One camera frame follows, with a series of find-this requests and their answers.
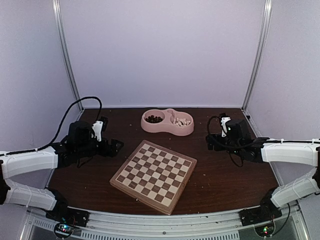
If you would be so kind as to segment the pink double bowl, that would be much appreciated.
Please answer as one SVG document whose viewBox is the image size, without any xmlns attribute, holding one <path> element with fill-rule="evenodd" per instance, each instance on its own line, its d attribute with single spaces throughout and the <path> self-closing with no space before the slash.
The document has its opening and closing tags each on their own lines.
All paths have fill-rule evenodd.
<svg viewBox="0 0 320 240">
<path fill-rule="evenodd" d="M 161 118 L 163 118 L 163 121 L 159 123 L 149 123 L 145 121 L 145 118 L 151 115 L 160 116 Z M 173 121 L 175 118 L 186 118 L 188 120 L 191 120 L 191 124 L 188 126 L 177 126 L 173 124 Z M 194 119 L 189 113 L 183 112 L 183 111 L 177 111 L 177 110 L 174 110 L 173 108 L 167 108 L 164 110 L 161 110 L 161 109 L 147 110 L 141 116 L 140 125 L 142 129 L 148 133 L 164 132 L 164 133 L 170 133 L 172 135 L 180 136 L 180 137 L 190 135 L 195 128 Z"/>
</svg>

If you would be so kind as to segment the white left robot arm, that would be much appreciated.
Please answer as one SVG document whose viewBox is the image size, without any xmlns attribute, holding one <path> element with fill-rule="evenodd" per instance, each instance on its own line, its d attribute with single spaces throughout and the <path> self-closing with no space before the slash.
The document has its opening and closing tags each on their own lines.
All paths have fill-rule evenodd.
<svg viewBox="0 0 320 240">
<path fill-rule="evenodd" d="M 83 158 L 115 157 L 124 143 L 102 136 L 107 122 L 94 124 L 75 121 L 69 125 L 68 134 L 60 142 L 49 143 L 41 148 L 0 153 L 0 203 L 35 207 L 50 211 L 61 222 L 72 218 L 67 200 L 56 190 L 39 189 L 11 180 L 12 177 L 39 170 L 69 167 Z"/>
</svg>

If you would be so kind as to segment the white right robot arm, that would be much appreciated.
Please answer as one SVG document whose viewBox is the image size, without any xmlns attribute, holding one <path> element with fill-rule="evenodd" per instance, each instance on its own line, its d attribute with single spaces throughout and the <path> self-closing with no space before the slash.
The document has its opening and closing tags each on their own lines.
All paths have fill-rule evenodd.
<svg viewBox="0 0 320 240">
<path fill-rule="evenodd" d="M 280 207 L 297 199 L 320 193 L 320 141 L 284 140 L 269 137 L 251 138 L 244 120 L 219 117 L 221 133 L 210 132 L 210 123 L 206 125 L 207 148 L 225 151 L 230 157 L 240 158 L 239 167 L 245 161 L 252 163 L 294 163 L 312 167 L 312 170 L 294 181 L 270 190 L 261 200 L 256 210 L 259 220 L 268 220 Z"/>
</svg>

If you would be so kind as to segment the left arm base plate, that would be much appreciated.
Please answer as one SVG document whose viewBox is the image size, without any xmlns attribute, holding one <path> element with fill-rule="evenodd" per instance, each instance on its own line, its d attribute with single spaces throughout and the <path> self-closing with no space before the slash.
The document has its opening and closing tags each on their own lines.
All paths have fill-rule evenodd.
<svg viewBox="0 0 320 240">
<path fill-rule="evenodd" d="M 57 222 L 66 224 L 71 227 L 86 227 L 90 213 L 85 210 L 79 210 L 75 208 L 67 208 L 65 214 L 60 214 L 55 211 L 44 210 L 46 213 L 45 217 L 48 219 L 55 220 Z"/>
</svg>

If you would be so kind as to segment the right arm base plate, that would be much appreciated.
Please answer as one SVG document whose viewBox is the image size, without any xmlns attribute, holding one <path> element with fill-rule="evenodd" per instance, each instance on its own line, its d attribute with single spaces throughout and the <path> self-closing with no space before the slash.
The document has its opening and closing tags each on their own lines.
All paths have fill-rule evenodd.
<svg viewBox="0 0 320 240">
<path fill-rule="evenodd" d="M 239 218 L 243 227 L 271 221 L 272 219 L 280 218 L 281 216 L 282 212 L 280 209 L 268 208 L 266 206 L 259 206 L 239 211 Z"/>
</svg>

